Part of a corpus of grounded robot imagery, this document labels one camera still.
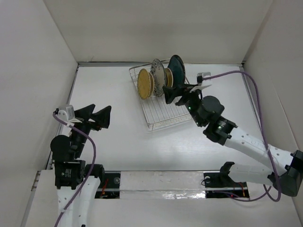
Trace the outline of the gold brown patterned plate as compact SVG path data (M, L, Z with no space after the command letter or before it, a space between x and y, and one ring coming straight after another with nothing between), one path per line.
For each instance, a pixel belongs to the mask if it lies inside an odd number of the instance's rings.
M173 87L173 74L172 71L169 68L164 69L166 73L167 83L166 86Z

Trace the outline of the blue white floral plate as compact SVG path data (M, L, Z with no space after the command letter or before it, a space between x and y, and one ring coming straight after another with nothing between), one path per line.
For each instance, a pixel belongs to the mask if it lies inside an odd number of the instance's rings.
M153 94L156 97L163 95L162 87L166 84L166 76L164 72L164 67L159 59L154 59L151 64L151 74L154 79L154 91Z

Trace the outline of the dark teal square plate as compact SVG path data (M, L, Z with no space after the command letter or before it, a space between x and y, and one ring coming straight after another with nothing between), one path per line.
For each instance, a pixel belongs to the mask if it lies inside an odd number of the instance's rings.
M182 59L178 55L173 55L170 58L168 68L172 72L173 87L185 83L185 66Z

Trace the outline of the yellow woven round plate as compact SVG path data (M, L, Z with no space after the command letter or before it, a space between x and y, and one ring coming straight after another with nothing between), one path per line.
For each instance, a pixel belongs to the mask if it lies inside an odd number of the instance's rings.
M141 99L147 99L152 92L152 76L146 69L141 69L137 79L137 90Z

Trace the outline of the cream plate with red marks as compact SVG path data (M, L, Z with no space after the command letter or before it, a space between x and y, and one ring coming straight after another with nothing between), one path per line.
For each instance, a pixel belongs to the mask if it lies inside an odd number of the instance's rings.
M149 77L150 77L150 81L151 81L149 97L151 97L151 96L153 96L153 92L154 92L154 77L151 74L151 72L149 72Z

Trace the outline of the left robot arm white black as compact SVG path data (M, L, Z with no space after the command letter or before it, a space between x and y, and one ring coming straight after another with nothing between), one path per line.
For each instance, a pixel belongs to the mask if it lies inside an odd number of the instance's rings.
M97 189L106 180L104 167L95 163L97 147L89 133L109 127L112 107L94 112L95 107L75 110L64 105L53 112L53 118L70 129L50 143L59 210L56 227L87 227Z

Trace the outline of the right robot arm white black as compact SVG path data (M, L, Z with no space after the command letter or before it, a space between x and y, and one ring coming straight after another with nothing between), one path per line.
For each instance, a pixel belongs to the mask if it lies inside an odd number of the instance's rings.
M222 117L224 106L214 96L200 98L202 87L181 85L163 87L167 104L179 97L177 106L184 105L203 134L212 142L237 150L263 165L262 168L244 166L232 161L220 169L219 182L229 186L233 182L252 182L273 186L282 194L297 196L303 180L303 153L285 151L265 143L235 123Z

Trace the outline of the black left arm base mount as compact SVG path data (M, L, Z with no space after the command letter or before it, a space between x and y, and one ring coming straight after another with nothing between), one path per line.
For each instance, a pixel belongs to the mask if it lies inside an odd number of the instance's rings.
M105 177L95 194L95 199L120 198L121 172L105 172Z

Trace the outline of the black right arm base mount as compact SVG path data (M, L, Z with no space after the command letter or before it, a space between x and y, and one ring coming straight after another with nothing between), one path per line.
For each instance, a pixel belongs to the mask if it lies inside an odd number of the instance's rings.
M246 182L235 182L229 177L234 162L226 162L217 172L204 172L201 185L205 187L207 199L250 197Z

